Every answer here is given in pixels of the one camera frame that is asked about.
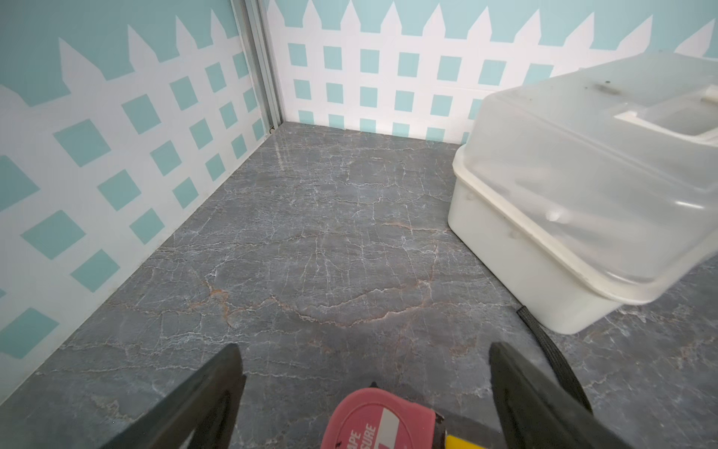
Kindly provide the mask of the white plastic lidded case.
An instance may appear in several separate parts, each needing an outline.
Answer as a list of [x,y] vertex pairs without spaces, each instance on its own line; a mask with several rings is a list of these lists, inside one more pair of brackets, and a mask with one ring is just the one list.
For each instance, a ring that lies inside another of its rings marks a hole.
[[661,297],[717,253],[717,65],[639,54],[500,91],[448,223],[553,332]]

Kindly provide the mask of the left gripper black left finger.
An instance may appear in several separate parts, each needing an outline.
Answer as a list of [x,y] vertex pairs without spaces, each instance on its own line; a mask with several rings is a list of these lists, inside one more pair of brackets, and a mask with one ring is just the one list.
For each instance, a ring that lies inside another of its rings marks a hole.
[[247,376],[230,343],[105,448],[227,448]]

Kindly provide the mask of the yellow tape measure 3m label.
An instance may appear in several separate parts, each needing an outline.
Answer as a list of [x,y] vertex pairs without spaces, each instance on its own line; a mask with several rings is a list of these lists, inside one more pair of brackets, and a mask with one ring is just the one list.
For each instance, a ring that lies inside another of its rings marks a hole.
[[570,394],[570,396],[572,396],[572,398],[575,398],[581,406],[585,407],[585,409],[587,409],[587,411],[594,416],[590,401],[587,398],[578,377],[575,375],[572,368],[570,368],[570,364],[568,364],[566,357],[564,357],[553,340],[541,328],[538,320],[525,306],[521,307],[517,311],[517,315],[527,326],[538,346],[540,346],[540,350],[544,354],[544,357],[548,361],[553,374],[557,379],[555,384],[564,389],[568,394]]

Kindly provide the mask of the left rear aluminium post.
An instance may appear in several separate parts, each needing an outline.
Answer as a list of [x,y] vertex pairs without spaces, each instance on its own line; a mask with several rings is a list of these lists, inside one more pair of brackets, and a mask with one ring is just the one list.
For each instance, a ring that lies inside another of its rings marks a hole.
[[273,134],[282,125],[283,115],[262,2],[232,0],[231,4],[245,52],[248,54],[248,67],[256,85],[267,133]]

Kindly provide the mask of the pink tape measure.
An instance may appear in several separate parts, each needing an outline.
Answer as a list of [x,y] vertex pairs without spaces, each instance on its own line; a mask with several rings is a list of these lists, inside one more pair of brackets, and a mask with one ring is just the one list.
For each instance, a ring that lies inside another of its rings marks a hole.
[[443,447],[431,409],[379,387],[349,394],[329,418],[322,449],[431,449]]

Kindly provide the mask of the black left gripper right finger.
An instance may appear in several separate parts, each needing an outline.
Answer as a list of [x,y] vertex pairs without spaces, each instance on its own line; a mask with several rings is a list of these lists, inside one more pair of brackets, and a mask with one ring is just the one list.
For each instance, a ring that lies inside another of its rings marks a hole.
[[506,342],[490,346],[491,384],[509,448],[628,448]]

